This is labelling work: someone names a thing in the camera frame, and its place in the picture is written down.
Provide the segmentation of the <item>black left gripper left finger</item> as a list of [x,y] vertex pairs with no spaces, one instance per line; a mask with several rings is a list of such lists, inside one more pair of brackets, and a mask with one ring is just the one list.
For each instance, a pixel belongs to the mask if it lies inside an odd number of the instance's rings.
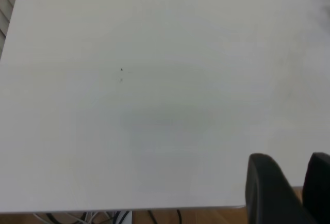
[[316,223],[302,207],[272,157],[251,154],[247,169],[245,202],[248,223]]

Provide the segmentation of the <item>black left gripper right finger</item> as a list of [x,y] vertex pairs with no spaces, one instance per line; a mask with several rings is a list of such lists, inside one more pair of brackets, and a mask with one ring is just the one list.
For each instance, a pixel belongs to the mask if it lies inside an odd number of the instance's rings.
[[312,154],[302,191],[303,206],[317,223],[329,223],[329,155]]

